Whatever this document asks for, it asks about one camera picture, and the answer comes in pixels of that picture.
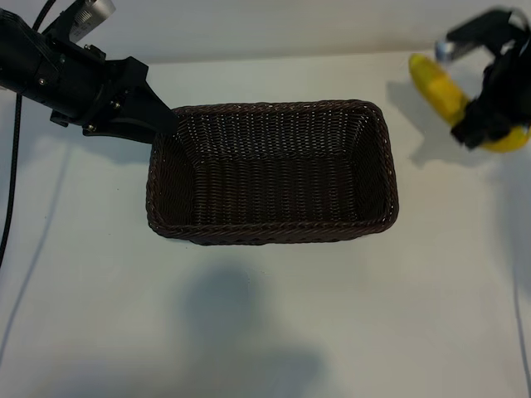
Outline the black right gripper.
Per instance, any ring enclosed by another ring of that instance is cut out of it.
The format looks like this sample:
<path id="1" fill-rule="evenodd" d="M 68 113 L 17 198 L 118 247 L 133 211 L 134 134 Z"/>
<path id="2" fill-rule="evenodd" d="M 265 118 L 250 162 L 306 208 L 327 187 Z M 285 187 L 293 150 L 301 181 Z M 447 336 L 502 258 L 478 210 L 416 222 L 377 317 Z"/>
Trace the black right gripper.
<path id="1" fill-rule="evenodd" d="M 484 70 L 482 91 L 451 129 L 468 149 L 499 142 L 513 124 L 530 123 L 530 42 L 489 43 L 485 48 L 494 59 Z"/>

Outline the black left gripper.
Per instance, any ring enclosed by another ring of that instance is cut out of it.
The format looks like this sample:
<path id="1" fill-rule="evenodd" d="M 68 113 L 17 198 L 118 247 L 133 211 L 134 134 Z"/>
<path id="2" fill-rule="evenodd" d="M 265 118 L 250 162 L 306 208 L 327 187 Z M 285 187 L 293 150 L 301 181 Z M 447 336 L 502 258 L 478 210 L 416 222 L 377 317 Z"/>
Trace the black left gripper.
<path id="1" fill-rule="evenodd" d="M 146 83 L 148 67 L 133 57 L 108 61 L 99 48 L 66 39 L 46 39 L 56 57 L 50 89 L 51 121 L 82 127 L 87 137 L 122 138 L 152 144 L 178 129 L 178 116 Z"/>

